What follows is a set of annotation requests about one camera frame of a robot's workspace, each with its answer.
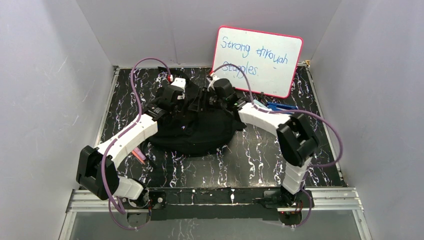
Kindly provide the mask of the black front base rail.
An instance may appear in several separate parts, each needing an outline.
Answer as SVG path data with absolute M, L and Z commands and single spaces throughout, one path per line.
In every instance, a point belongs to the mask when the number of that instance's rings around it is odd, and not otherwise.
M 278 220 L 286 207 L 278 187 L 152 188 L 152 220 Z

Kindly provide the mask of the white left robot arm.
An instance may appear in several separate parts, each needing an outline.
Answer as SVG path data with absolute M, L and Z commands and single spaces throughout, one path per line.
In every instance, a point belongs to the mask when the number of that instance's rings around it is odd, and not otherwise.
M 161 103 L 147 106 L 140 117 L 109 140 L 96 147 L 85 146 L 79 155 L 76 181 L 101 200 L 109 198 L 104 187 L 108 183 L 112 196 L 127 198 L 137 208 L 147 206 L 150 198 L 145 185 L 119 176 L 117 168 L 136 147 L 158 132 L 158 121 L 170 115 L 165 107 L 173 107 L 185 98 L 185 84 L 185 79 L 177 77 L 164 88 Z

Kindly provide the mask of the black backpack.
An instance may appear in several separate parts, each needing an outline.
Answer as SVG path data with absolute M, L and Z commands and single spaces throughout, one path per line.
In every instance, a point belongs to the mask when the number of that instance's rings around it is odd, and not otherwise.
M 228 144 L 236 132 L 246 128 L 245 123 L 236 121 L 225 110 L 210 108 L 203 111 L 190 111 L 190 98 L 201 88 L 182 71 L 170 70 L 175 77 L 186 79 L 184 99 L 179 100 L 169 116 L 158 120 L 158 132 L 147 140 L 154 147 L 178 154 L 201 157 L 216 152 Z M 155 98 L 146 106 L 157 104 Z

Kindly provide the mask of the pink highlighter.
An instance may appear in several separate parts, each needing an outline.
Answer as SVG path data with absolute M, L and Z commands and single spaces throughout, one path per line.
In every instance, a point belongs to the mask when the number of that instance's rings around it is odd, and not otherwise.
M 146 156 L 142 153 L 142 151 L 139 148 L 136 147 L 132 152 L 141 161 L 146 160 Z

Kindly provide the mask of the pink framed whiteboard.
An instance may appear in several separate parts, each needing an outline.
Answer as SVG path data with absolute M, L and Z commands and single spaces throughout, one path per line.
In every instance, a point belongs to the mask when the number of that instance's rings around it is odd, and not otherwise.
M 303 43 L 299 36 L 221 26 L 212 71 L 236 89 L 287 98 Z

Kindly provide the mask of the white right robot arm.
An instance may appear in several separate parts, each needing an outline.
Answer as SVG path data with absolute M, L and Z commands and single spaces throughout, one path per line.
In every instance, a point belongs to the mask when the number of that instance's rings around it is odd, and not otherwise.
M 238 96 L 226 78 L 210 77 L 209 81 L 208 87 L 201 88 L 189 99 L 189 109 L 221 109 L 230 113 L 239 123 L 250 124 L 274 134 L 286 161 L 281 199 L 286 206 L 295 207 L 302 199 L 307 168 L 320 145 L 309 124 L 311 112 L 296 108 L 275 111 Z

